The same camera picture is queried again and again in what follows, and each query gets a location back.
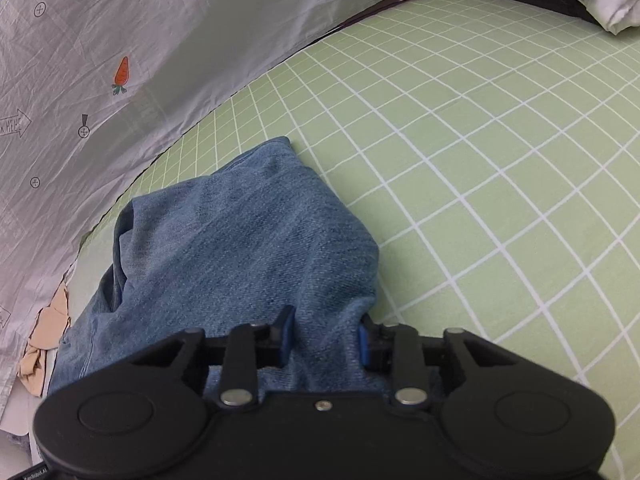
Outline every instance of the orange carrot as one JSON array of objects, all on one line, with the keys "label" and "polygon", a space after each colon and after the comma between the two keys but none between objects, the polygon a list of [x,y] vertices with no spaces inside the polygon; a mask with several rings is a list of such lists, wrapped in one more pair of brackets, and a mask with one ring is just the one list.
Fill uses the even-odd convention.
[{"label": "orange carrot", "polygon": [[129,80],[129,58],[127,56],[122,58],[120,62],[120,66],[118,67],[118,71],[116,72],[116,77],[114,78],[114,84],[111,85],[113,88],[113,95],[117,95],[120,90],[122,93],[126,92],[127,89],[124,88],[124,85],[127,84]]}]

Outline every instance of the metal screw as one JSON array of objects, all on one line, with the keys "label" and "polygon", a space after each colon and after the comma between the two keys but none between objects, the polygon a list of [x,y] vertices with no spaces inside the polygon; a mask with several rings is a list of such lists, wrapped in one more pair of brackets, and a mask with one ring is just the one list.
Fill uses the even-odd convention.
[{"label": "metal screw", "polygon": [[427,400],[427,392],[420,388],[402,388],[396,391],[396,400],[405,406],[415,406]]},{"label": "metal screw", "polygon": [[220,400],[227,406],[244,406],[254,400],[254,396],[252,396],[251,392],[248,392],[247,390],[237,388],[222,392]]},{"label": "metal screw", "polygon": [[319,412],[328,412],[332,407],[332,403],[328,400],[318,400],[318,402],[316,402],[316,410]]}]

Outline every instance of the white cloth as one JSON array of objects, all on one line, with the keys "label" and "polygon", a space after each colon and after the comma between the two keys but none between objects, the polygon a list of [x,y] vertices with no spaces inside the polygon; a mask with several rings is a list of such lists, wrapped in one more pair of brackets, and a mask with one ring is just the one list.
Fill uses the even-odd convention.
[{"label": "white cloth", "polygon": [[82,235],[211,109],[378,1],[0,0],[0,413]]},{"label": "white cloth", "polygon": [[640,0],[582,0],[598,23],[613,34],[640,25]]}]

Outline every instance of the blue jeans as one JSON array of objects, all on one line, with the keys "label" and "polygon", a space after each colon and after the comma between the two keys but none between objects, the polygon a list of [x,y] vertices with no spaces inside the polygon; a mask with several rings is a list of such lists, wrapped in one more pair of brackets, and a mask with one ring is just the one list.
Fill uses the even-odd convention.
[{"label": "blue jeans", "polygon": [[[207,336],[296,307],[283,370],[260,390],[380,390],[359,364],[356,328],[375,303],[378,247],[285,137],[216,173],[133,199],[113,265],[62,338],[50,392],[185,328]],[[205,395],[219,377],[212,368]]]}]

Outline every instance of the white grid line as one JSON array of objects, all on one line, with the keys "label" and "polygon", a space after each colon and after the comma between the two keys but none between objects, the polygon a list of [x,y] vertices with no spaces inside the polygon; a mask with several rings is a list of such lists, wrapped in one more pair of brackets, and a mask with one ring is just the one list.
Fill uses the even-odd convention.
[{"label": "white grid line", "polygon": [[[311,57],[311,59],[313,59],[316,63],[318,63],[310,54],[307,53],[307,55],[309,57]],[[327,69],[322,63],[318,63],[320,66],[322,66],[323,69],[325,69],[328,73],[331,73],[331,75],[333,75],[336,79],[340,80],[340,78],[338,78],[338,76],[335,75],[334,72],[332,72],[331,70]],[[302,81],[302,79],[300,80],[306,87],[307,90],[309,90],[308,86],[306,86],[306,84]],[[366,100],[364,100],[362,97],[360,97],[350,86],[347,85],[347,83],[345,83],[344,81],[342,81],[342,84],[345,85],[354,95],[356,95],[364,104],[366,104],[368,107],[371,108],[372,111],[376,111],[376,109],[371,106]],[[347,130],[340,124],[340,121],[338,121],[335,116],[333,115],[333,113],[331,112],[331,110],[329,110],[329,108],[327,108],[325,106],[325,104],[316,96],[316,99],[318,101],[318,103],[321,105],[321,107],[324,109],[325,113],[327,113],[327,115],[329,115],[329,117],[332,118],[332,120],[335,122],[335,124],[340,128],[340,130],[343,132],[343,134],[347,137],[347,139],[349,140],[349,142],[353,145],[354,149],[356,149],[357,153],[362,156],[363,160],[365,161],[365,163],[368,165],[369,169],[371,169],[371,171],[376,175],[376,178],[380,181],[380,183],[382,184],[382,186],[385,187],[385,189],[387,190],[387,192],[389,193],[389,195],[391,195],[391,198],[394,200],[394,202],[398,205],[398,207],[400,208],[400,210],[402,211],[402,214],[404,214],[405,218],[409,221],[409,223],[412,225],[412,227],[414,228],[416,234],[420,237],[420,239],[422,240],[422,242],[424,243],[425,247],[427,248],[427,250],[429,251],[431,257],[436,261],[437,265],[440,267],[440,270],[443,272],[443,274],[445,275],[447,281],[449,282],[449,284],[451,285],[451,287],[453,288],[453,290],[455,291],[456,295],[460,298],[460,301],[462,302],[462,305],[465,307],[465,310],[467,311],[467,313],[469,314],[469,317],[473,320],[474,325],[476,326],[476,329],[478,330],[478,332],[483,336],[483,337],[487,337],[486,334],[486,330],[484,329],[484,327],[482,326],[482,324],[480,323],[480,320],[478,319],[478,316],[476,316],[476,313],[473,311],[473,309],[471,308],[471,306],[469,305],[468,300],[466,299],[466,297],[464,296],[464,294],[462,293],[462,291],[460,290],[460,287],[458,286],[458,284],[456,282],[454,282],[451,279],[451,273],[449,272],[449,269],[447,269],[447,267],[444,265],[443,261],[441,260],[441,258],[438,256],[438,254],[436,253],[436,251],[433,249],[433,246],[431,245],[431,243],[427,240],[426,236],[424,235],[424,233],[421,231],[420,228],[418,228],[415,224],[415,219],[411,216],[411,214],[407,211],[406,207],[402,204],[402,202],[400,201],[400,199],[398,198],[398,196],[395,194],[395,192],[389,187],[388,183],[386,183],[385,179],[382,177],[382,175],[380,175],[380,172],[378,171],[378,169],[371,163],[371,161],[369,160],[369,158],[365,155],[365,153],[363,152],[363,150],[360,149],[360,147],[357,145],[357,143],[353,140],[353,138],[350,136],[350,134],[347,132]],[[386,118],[383,118],[382,115],[378,112],[379,117],[381,117],[383,119],[383,121],[388,123],[388,126],[391,126],[391,129],[393,131],[397,131],[397,129],[395,129],[395,127],[389,123]]]},{"label": "white grid line", "polygon": [[[476,53],[480,54],[480,52],[478,52],[475,49],[470,48],[471,50],[474,50]],[[604,59],[609,59],[609,57],[612,57],[620,52],[623,52],[626,49],[626,45],[623,45],[622,48],[620,48],[618,51],[613,52],[607,56],[605,56],[603,59],[601,59],[600,61],[604,60]],[[588,70],[591,66],[594,66],[596,63],[592,63],[591,65],[589,65],[588,67],[585,67],[584,69],[582,69],[583,71]],[[470,70],[470,72],[472,72],[474,75],[479,76],[478,74],[474,73],[472,70]],[[615,183],[629,196],[629,198],[635,203],[636,207],[640,210],[640,204],[638,204],[638,202],[633,198],[633,196],[631,195],[631,193],[628,192],[628,190],[625,189],[625,187],[622,186],[622,184],[619,183],[619,181],[617,179],[615,179],[615,177],[610,174],[610,172],[606,169],[605,165],[602,165],[599,163],[599,161],[596,160],[596,158],[591,155],[591,153],[588,152],[588,150],[585,150],[578,142],[576,142],[572,137],[570,137],[569,135],[566,134],[566,129],[568,129],[569,127],[573,126],[574,124],[577,124],[578,121],[582,120],[583,118],[588,117],[591,113],[593,113],[593,111],[595,111],[596,109],[600,108],[601,106],[603,106],[606,102],[608,102],[609,100],[612,100],[615,96],[619,95],[620,92],[625,89],[627,86],[631,85],[633,82],[635,82],[638,79],[639,76],[636,76],[635,78],[633,78],[631,81],[627,82],[623,87],[621,87],[620,89],[618,89],[617,91],[615,91],[612,95],[610,95],[608,98],[606,98],[603,101],[598,102],[598,104],[596,105],[596,107],[594,107],[592,110],[590,110],[587,113],[581,113],[580,110],[577,110],[576,108],[574,108],[571,104],[567,103],[566,101],[564,101],[563,99],[559,98],[562,102],[564,102],[565,104],[567,104],[568,106],[570,106],[572,109],[576,110],[579,114],[580,117],[578,118],[578,120],[574,121],[572,124],[570,124],[569,126],[562,128],[562,134],[569,139],[571,142],[575,143],[575,145],[581,149],[587,156],[589,156],[595,163],[596,165],[598,165],[600,167],[601,171],[605,171],[614,181]],[[532,110],[533,112],[535,112],[537,115],[539,115],[539,117],[543,118],[544,120],[548,121],[550,124],[551,121],[549,121],[545,116],[543,116],[539,111],[537,111],[535,108],[529,107],[528,105],[528,101],[527,102],[523,102],[520,98],[514,96],[513,94],[511,94],[509,91],[502,89],[503,92],[505,92],[506,94],[508,94],[511,98],[515,99],[517,102],[519,102],[519,104],[516,106],[516,108],[525,105],[527,108],[529,108],[530,110]],[[482,109],[485,113],[487,113],[489,116],[494,117],[494,115],[492,113],[489,113],[487,110],[484,110],[484,108],[482,108],[480,105],[476,104],[480,109]],[[515,135],[519,140],[521,140],[521,142],[524,142],[530,149],[533,149],[534,152],[539,155],[551,168],[553,168],[568,184],[569,186],[571,186],[577,193],[578,195],[588,204],[588,206],[590,207],[590,209],[596,213],[596,215],[600,218],[600,220],[604,223],[604,225],[606,225],[607,229],[609,229],[609,231],[615,236],[617,236],[617,233],[614,231],[614,229],[611,227],[611,225],[609,224],[609,222],[604,218],[604,216],[593,206],[593,204],[587,199],[587,197],[585,197],[583,195],[583,193],[572,183],[572,181],[566,177],[560,170],[558,170],[558,168],[555,167],[555,165],[553,165],[551,163],[551,161],[548,160],[548,158],[546,158],[542,153],[540,153],[537,149],[533,148],[532,145],[526,141],[525,139],[523,139],[519,134],[516,133],[516,131],[514,131],[510,126],[507,126],[507,124],[503,123],[501,120],[499,120],[499,118],[495,118],[495,120],[497,120],[497,122],[499,122],[502,126],[504,126],[505,128],[507,128],[507,130],[509,130],[513,135]],[[615,157],[617,157],[620,154],[620,151],[626,151],[626,146],[628,146],[633,140],[635,140],[635,138],[638,136],[638,134],[636,134],[635,136],[632,137],[632,139],[629,140],[629,142],[621,149],[618,150],[618,152],[616,153]],[[483,153],[480,152],[480,150],[478,150],[476,148],[476,152],[478,152],[480,155],[484,156]],[[484,156],[484,158],[492,164],[492,161]],[[518,191],[518,193],[525,199],[527,200],[527,202],[529,203],[530,206],[532,206],[534,208],[534,210],[536,211],[537,214],[541,214],[540,211],[538,210],[537,207],[534,206],[533,202],[526,196],[525,193],[521,192],[516,186],[515,184],[508,179],[508,181],[510,182],[510,184],[512,184],[513,187],[516,188],[516,190]],[[571,256],[574,258],[574,260],[578,263],[578,265],[581,267],[582,272],[586,274],[587,279],[590,281],[591,285],[593,285],[593,287],[595,288],[595,290],[597,291],[598,295],[600,296],[601,300],[604,302],[604,304],[606,305],[607,309],[609,310],[610,315],[612,316],[612,318],[614,319],[614,322],[616,323],[616,325],[618,326],[618,329],[622,332],[622,335],[627,343],[627,345],[629,346],[634,359],[636,360],[636,364],[638,364],[638,367],[640,368],[640,356],[638,355],[638,352],[636,351],[636,348],[634,347],[630,337],[628,336],[625,327],[623,326],[622,322],[620,321],[620,317],[618,316],[617,312],[615,311],[615,309],[613,308],[611,302],[609,301],[609,299],[606,297],[606,295],[604,294],[604,291],[602,290],[602,288],[600,287],[600,285],[597,283],[596,279],[594,279],[594,277],[591,275],[591,273],[588,271],[587,267],[584,265],[583,261],[581,260],[581,258],[578,257],[577,253],[575,253],[574,249],[571,247],[571,245],[564,239],[563,236],[561,236],[561,234],[559,233],[559,231],[555,228],[555,226],[553,226],[553,224],[546,219],[545,216],[545,223],[552,229],[552,231],[554,232],[554,234],[556,234],[556,236],[558,237],[558,239],[561,241],[561,243],[565,246],[565,248],[567,248],[567,250],[570,252]],[[628,249],[628,247],[626,246],[626,244],[620,240],[620,245],[623,247],[623,249],[627,252],[627,254],[629,255],[629,257],[631,257],[632,261],[636,264],[636,267],[640,270],[640,266],[638,265],[638,261],[634,258],[633,254],[631,253],[631,251]]]}]

